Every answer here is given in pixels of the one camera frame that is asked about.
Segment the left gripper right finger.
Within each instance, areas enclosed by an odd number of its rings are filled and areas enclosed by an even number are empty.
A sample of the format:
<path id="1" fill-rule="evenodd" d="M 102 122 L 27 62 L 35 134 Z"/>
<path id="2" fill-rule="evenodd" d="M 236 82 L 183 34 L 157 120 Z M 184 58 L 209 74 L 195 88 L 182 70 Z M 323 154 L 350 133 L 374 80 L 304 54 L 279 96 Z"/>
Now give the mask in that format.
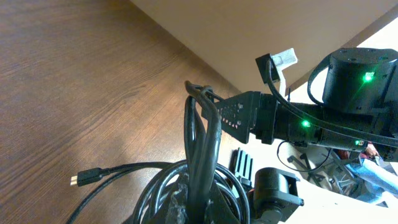
<path id="1" fill-rule="evenodd" d="M 209 192 L 209 199 L 205 208 L 205 224 L 238 224 L 236 218 L 216 183 L 213 183 Z"/>

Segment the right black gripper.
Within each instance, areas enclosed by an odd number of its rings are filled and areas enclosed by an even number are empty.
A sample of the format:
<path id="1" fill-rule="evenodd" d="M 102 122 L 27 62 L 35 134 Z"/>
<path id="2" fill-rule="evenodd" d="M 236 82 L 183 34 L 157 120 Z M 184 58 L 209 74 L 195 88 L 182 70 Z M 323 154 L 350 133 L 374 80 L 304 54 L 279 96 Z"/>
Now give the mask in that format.
<path id="1" fill-rule="evenodd" d="M 273 95 L 247 91 L 214 105 L 221 116 L 222 130 L 243 144 L 249 142 L 250 130 L 263 144 L 289 139 L 289 111 Z"/>

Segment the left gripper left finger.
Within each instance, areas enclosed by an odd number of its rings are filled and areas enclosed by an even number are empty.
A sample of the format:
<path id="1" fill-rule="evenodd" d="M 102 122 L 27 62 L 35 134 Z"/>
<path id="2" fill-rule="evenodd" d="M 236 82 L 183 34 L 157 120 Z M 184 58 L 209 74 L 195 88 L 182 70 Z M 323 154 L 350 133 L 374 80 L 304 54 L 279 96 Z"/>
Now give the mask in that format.
<path id="1" fill-rule="evenodd" d="M 165 224 L 185 224 L 188 220 L 187 197 L 187 186 L 178 186 L 175 190 L 170 191 Z"/>

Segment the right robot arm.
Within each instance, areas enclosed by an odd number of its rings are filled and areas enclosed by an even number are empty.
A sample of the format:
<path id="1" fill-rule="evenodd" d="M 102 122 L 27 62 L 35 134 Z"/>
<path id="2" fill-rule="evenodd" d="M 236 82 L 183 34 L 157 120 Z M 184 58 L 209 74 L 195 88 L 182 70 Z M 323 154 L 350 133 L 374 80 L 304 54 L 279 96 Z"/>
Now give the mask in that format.
<path id="1" fill-rule="evenodd" d="M 363 152 L 374 144 L 387 162 L 397 160 L 397 52 L 342 48 L 327 55 L 310 80 L 326 70 L 322 100 L 291 103 L 283 92 L 247 91 L 214 99 L 223 131 L 247 143 L 275 139 Z"/>

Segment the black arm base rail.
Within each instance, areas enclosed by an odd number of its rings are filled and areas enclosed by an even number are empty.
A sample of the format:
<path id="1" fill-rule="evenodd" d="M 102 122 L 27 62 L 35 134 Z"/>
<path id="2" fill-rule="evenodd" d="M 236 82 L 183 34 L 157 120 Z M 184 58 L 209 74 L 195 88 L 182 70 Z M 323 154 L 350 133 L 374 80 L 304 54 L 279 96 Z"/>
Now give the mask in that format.
<path id="1" fill-rule="evenodd" d="M 253 172 L 254 159 L 238 148 L 232 152 L 229 170 L 239 180 L 249 201 L 251 223 L 286 222 L 304 200 L 299 197 L 295 174 L 265 167 Z"/>

